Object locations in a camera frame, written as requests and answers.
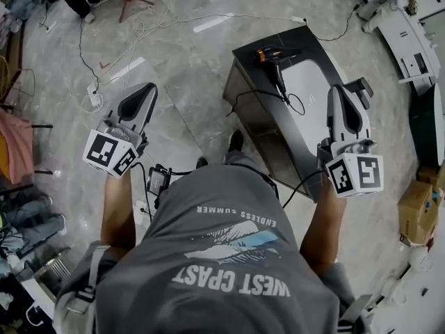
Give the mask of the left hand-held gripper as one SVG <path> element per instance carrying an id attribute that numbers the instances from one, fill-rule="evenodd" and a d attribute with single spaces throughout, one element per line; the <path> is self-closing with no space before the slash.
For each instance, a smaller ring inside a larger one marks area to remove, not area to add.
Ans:
<path id="1" fill-rule="evenodd" d="M 157 98 L 154 83 L 140 83 L 115 97 L 97 128 L 90 131 L 83 160 L 101 172 L 121 178 L 148 145 L 145 126 Z"/>

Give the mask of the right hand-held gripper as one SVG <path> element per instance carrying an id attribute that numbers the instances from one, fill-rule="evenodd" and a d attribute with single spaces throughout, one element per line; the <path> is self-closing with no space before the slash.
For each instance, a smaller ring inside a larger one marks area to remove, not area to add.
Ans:
<path id="1" fill-rule="evenodd" d="M 330 138 L 317 147 L 318 167 L 324 170 L 339 198 L 364 196 L 384 189 L 383 156 L 373 154 L 369 137 L 371 104 L 364 89 L 336 84 L 327 96 Z"/>

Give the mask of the dark vanity cabinet with sink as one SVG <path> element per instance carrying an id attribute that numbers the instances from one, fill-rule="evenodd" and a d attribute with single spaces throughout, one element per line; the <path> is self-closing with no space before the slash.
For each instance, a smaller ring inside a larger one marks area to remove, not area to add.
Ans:
<path id="1" fill-rule="evenodd" d="M 317 147 L 330 138 L 327 96 L 346 83 L 306 26 L 235 49 L 223 93 L 269 175 L 318 200 Z"/>

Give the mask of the person's right forearm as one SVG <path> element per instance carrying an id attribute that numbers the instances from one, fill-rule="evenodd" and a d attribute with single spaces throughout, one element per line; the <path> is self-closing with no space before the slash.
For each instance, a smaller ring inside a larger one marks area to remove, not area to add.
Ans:
<path id="1" fill-rule="evenodd" d="M 300 254 L 318 276 L 336 262 L 346 204 L 347 199 L 338 198 L 332 183 L 324 178 L 314 215 L 300 246 Z"/>

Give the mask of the person's left forearm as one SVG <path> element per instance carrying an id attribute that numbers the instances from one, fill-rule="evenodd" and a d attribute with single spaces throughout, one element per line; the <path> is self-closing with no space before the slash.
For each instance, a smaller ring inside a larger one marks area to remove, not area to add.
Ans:
<path id="1" fill-rule="evenodd" d="M 112 176 L 106 178 L 100 240 L 106 245 L 125 251 L 130 251 L 136 245 L 129 170 L 120 179 Z"/>

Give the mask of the black faucet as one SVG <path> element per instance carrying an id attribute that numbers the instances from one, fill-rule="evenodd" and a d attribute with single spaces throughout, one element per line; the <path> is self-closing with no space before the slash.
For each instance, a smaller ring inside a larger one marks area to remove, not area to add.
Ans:
<path id="1" fill-rule="evenodd" d="M 343 87 L 350 93 L 356 94 L 364 109 L 369 110 L 371 106 L 370 99 L 373 97 L 373 89 L 364 77 L 346 83 Z"/>

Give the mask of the black battery box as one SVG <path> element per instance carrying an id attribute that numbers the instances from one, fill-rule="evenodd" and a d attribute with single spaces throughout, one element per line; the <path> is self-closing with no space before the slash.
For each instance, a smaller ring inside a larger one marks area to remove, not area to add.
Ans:
<path id="1" fill-rule="evenodd" d="M 165 168 L 161 164 L 151 167 L 149 169 L 147 191 L 154 196 L 159 196 L 169 187 L 171 175 L 171 168 Z"/>

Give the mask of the dark green round board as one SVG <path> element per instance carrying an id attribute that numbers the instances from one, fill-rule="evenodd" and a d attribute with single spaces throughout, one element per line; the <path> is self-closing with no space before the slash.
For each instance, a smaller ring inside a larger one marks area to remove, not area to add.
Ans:
<path id="1" fill-rule="evenodd" d="M 440 167 L 445 160 L 445 125 L 436 83 L 411 101 L 409 122 L 420 165 Z"/>

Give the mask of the black metal chair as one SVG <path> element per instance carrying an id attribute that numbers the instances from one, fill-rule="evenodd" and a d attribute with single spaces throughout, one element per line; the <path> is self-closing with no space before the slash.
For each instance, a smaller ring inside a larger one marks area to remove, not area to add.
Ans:
<path id="1" fill-rule="evenodd" d="M 53 129 L 54 126 L 50 125 L 50 124 L 45 124 L 45 125 L 36 125 L 36 124 L 31 124 L 32 129 Z M 36 175 L 50 175 L 53 176 L 54 173 L 51 170 L 34 170 L 34 174 Z"/>

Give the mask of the cardboard box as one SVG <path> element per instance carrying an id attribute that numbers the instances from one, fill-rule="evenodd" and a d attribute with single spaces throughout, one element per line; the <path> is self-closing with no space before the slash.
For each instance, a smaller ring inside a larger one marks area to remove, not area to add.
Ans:
<path id="1" fill-rule="evenodd" d="M 412 180 L 398 202 L 400 234 L 415 246 L 426 245 L 439 220 L 437 203 L 432 199 L 432 185 Z"/>
<path id="2" fill-rule="evenodd" d="M 445 180 L 445 164 L 438 167 L 422 166 L 416 177 L 420 182 L 439 184 Z"/>

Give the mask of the white cabinet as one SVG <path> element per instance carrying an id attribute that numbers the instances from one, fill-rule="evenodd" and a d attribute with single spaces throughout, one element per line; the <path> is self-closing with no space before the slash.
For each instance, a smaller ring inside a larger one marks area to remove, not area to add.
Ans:
<path id="1" fill-rule="evenodd" d="M 400 84 L 412 84 L 417 94 L 427 91 L 439 76 L 441 64 L 420 21 L 404 10 L 379 16 L 377 28 L 385 38 L 403 77 Z"/>

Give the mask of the person's right black shoe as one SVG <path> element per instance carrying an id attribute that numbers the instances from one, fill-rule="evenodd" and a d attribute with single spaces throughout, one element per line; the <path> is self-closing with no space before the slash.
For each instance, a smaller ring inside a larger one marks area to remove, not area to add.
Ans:
<path id="1" fill-rule="evenodd" d="M 239 129 L 236 129 L 232 132 L 232 134 L 229 137 L 229 148 L 227 152 L 233 152 L 233 151 L 241 152 L 243 149 L 243 144 L 244 144 L 243 133 Z"/>

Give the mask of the person's grey trousers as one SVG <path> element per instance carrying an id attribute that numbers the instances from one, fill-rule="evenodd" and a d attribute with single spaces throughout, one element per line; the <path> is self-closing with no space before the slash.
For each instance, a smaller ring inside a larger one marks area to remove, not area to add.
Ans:
<path id="1" fill-rule="evenodd" d="M 261 169 L 251 158 L 244 155 L 241 151 L 232 150 L 229 151 L 224 158 L 225 164 L 243 164 L 248 168 L 255 169 L 256 172 L 261 173 L 264 176 L 264 181 L 269 183 L 270 186 L 276 187 L 274 181 L 266 174 L 264 170 Z"/>

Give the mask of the pink cloth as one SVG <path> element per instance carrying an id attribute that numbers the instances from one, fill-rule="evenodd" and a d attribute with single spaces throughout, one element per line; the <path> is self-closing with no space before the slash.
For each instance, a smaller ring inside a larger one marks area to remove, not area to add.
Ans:
<path id="1" fill-rule="evenodd" d="M 11 184 L 19 184 L 33 173 L 31 123 L 0 108 L 0 175 Z"/>

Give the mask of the person's grey printed shirt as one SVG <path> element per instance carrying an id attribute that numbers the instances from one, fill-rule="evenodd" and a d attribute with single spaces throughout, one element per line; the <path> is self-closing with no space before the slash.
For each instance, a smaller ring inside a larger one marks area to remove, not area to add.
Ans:
<path id="1" fill-rule="evenodd" d="M 131 250 L 90 245 L 56 299 L 56 334 L 366 334 L 344 266 L 314 273 L 255 169 L 198 168 L 158 202 Z"/>

